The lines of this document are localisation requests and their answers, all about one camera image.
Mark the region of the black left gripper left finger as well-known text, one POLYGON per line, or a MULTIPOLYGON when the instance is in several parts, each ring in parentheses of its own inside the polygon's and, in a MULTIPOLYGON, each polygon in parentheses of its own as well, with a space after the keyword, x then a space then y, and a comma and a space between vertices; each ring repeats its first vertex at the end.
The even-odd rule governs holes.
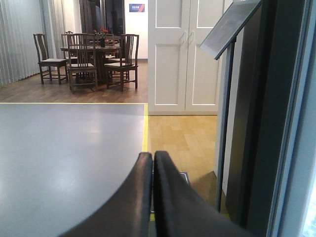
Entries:
POLYGON ((153 158, 140 153, 127 178, 97 211, 62 237, 147 237, 153 158))

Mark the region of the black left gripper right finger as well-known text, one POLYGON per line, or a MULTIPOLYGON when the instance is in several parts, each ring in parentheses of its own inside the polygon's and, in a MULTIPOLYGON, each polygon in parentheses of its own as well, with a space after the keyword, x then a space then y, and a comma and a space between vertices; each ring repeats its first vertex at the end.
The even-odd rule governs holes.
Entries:
POLYGON ((250 237, 181 177, 166 151, 154 159, 154 211, 159 237, 250 237))

